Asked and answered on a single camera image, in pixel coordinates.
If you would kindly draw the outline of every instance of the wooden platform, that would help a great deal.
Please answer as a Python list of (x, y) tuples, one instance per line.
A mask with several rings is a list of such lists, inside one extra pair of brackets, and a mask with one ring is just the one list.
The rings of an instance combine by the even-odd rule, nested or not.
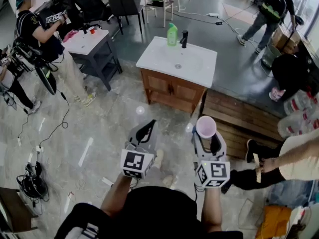
[[(202, 115), (211, 116), (227, 144), (227, 155), (244, 159), (247, 140), (275, 148), (283, 139), (277, 132), (280, 118), (220, 92), (208, 90)], [(210, 141), (204, 140), (206, 149)]]

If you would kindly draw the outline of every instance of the green soap bottle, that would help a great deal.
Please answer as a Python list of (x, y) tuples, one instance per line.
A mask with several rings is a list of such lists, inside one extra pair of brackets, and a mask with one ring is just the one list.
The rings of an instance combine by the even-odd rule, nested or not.
[(169, 30), (167, 31), (167, 45), (176, 46), (177, 43), (177, 27), (173, 23), (169, 23)]

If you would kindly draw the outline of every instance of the bucket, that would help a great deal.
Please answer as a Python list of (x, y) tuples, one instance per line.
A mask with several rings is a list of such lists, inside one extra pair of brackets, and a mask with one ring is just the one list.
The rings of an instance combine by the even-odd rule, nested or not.
[(269, 68), (273, 65), (275, 58), (281, 56), (280, 51), (273, 45), (268, 45), (265, 49), (264, 55), (261, 58), (261, 62)]
[(202, 116), (196, 122), (196, 131), (204, 139), (212, 138), (216, 130), (216, 122), (210, 116)]

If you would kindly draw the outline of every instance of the sink basin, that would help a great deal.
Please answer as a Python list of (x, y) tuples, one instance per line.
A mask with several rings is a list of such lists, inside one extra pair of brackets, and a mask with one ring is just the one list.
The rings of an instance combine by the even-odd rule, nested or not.
[(217, 52), (199, 46), (181, 44), (171, 47), (167, 39), (155, 36), (136, 66), (172, 75), (210, 88), (213, 82)]

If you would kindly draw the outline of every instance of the cardboard box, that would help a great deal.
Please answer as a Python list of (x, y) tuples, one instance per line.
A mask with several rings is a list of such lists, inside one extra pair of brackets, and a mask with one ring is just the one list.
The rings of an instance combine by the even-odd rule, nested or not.
[[(272, 44), (279, 50), (285, 45), (286, 41), (288, 40), (289, 36), (291, 35), (290, 32), (286, 30), (285, 27), (279, 26), (272, 36)], [(293, 54), (295, 47), (301, 40), (301, 36), (299, 35), (298, 31), (294, 32), (291, 39), (286, 44), (283, 52), (287, 54)]]

